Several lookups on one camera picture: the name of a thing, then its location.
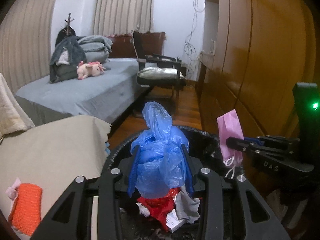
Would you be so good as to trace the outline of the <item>grey cloth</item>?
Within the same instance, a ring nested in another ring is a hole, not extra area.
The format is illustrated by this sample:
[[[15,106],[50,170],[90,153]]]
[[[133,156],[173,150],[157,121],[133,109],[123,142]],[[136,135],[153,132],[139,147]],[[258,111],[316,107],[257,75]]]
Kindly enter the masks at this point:
[[[200,206],[199,198],[191,198],[186,191],[185,185],[180,187],[180,191],[176,196],[175,206],[176,215],[179,220],[184,219],[189,224],[194,224],[199,218],[198,212]]]

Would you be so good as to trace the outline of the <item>pink pig plush toy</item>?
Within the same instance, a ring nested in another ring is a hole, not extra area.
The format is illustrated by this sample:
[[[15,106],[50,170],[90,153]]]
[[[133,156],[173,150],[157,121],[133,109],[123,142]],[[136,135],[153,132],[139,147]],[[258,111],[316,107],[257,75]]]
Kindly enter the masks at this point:
[[[78,75],[78,80],[83,80],[90,76],[99,76],[103,74],[105,70],[106,68],[99,61],[89,63],[80,61],[76,72]]]

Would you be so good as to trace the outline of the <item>wooden coat rack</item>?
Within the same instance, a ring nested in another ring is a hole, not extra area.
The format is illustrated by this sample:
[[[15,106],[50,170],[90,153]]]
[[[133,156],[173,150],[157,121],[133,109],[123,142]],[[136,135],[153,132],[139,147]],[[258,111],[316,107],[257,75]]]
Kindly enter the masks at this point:
[[[69,13],[68,18],[65,20],[66,26],[58,32],[58,35],[55,41],[55,46],[57,46],[64,38],[76,35],[75,30],[71,27],[72,21],[74,21],[74,19],[71,18],[71,13]]]

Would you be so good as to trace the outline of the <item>left beige curtain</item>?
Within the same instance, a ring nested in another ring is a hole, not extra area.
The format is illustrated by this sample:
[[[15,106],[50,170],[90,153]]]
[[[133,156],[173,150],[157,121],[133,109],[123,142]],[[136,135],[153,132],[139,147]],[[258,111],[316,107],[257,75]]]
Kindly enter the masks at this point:
[[[56,0],[16,0],[1,23],[1,73],[13,93],[49,74]]]

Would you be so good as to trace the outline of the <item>silver seat cushion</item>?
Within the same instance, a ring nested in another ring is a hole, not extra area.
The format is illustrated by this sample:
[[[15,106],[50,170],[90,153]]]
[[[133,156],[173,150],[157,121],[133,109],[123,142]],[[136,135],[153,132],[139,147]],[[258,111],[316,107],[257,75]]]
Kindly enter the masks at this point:
[[[178,70],[175,68],[146,67],[137,73],[137,78],[143,80],[174,80],[177,79],[177,74]]]

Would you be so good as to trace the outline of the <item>wooden wardrobe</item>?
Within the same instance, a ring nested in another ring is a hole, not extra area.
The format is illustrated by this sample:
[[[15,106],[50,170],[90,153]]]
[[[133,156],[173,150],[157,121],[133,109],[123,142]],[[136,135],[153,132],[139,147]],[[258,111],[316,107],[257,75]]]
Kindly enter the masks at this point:
[[[245,136],[296,137],[292,90],[319,81],[319,25],[306,0],[206,0],[219,7],[215,53],[201,55],[202,128],[236,110]]]

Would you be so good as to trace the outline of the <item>black cantilever chair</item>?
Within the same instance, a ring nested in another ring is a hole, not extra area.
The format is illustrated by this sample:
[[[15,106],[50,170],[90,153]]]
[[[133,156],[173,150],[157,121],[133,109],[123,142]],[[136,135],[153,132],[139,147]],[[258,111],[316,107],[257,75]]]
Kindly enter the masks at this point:
[[[137,83],[142,87],[162,87],[171,89],[170,97],[151,96],[145,101],[157,101],[166,108],[171,116],[177,114],[180,91],[186,85],[186,68],[182,66],[180,58],[173,58],[164,55],[146,55],[142,35],[136,31],[132,32],[132,43],[135,49],[139,71]]]

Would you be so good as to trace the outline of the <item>beige curtain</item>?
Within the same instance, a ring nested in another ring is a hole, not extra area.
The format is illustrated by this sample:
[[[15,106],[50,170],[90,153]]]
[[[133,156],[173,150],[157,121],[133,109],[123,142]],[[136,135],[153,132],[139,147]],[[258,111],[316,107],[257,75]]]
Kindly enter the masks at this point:
[[[13,93],[49,74],[56,0],[16,0],[1,23],[1,73]]]
[[[97,0],[94,35],[124,35],[153,31],[154,0]]]

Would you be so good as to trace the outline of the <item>folded grey bedding pile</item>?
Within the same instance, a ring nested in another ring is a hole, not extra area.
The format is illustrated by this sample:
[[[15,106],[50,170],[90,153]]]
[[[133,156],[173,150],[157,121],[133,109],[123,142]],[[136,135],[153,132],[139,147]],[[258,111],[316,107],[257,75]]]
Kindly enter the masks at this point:
[[[78,42],[85,52],[87,63],[99,61],[103,64],[112,52],[113,42],[105,36],[84,36]]]

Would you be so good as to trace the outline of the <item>white blue medicine box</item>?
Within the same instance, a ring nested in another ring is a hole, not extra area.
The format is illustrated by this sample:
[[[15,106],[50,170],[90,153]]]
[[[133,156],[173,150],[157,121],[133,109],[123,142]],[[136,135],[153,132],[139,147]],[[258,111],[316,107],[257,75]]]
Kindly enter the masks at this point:
[[[167,228],[171,233],[174,233],[185,223],[186,219],[179,219],[175,209],[167,214]]]

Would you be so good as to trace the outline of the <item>pink sock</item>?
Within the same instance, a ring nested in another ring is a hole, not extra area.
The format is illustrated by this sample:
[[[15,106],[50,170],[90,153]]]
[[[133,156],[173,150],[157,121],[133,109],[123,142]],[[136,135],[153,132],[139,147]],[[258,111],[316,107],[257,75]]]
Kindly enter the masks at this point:
[[[8,196],[10,200],[15,200],[18,196],[18,188],[21,185],[21,181],[19,178],[16,178],[15,182],[7,188],[5,194]]]

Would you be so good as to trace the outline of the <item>blue plastic bag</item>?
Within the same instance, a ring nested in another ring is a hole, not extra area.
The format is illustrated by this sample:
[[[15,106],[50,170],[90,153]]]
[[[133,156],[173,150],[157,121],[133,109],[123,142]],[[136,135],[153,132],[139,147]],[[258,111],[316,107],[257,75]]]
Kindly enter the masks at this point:
[[[135,188],[146,199],[162,198],[170,189],[185,185],[182,146],[189,149],[189,141],[160,103],[147,102],[142,115],[148,129],[131,144],[131,152],[136,146],[140,148]]]

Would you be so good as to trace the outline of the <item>right beige curtain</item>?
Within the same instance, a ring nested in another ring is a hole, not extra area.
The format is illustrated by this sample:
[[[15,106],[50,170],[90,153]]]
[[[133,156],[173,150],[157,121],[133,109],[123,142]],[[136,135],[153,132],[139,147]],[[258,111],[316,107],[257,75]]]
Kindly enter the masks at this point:
[[[97,0],[94,35],[124,35],[153,31],[154,0]]]

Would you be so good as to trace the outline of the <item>red cloth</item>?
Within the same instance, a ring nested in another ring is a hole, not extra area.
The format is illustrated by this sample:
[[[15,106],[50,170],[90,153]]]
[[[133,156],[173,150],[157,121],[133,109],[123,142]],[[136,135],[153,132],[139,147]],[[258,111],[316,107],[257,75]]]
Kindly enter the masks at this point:
[[[139,197],[137,202],[146,207],[149,210],[151,217],[159,221],[162,229],[165,232],[168,232],[167,214],[174,209],[174,197],[176,197],[179,192],[179,188],[170,189],[169,193],[165,197],[156,199]]]

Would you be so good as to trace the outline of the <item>white tissue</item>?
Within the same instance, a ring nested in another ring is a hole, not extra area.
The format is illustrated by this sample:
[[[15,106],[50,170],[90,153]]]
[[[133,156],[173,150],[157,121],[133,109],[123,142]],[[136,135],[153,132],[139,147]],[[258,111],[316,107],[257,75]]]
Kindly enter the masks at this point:
[[[148,210],[147,207],[145,207],[142,203],[136,203],[136,204],[139,207],[139,214],[140,215],[143,215],[144,217],[150,216],[150,211]]]

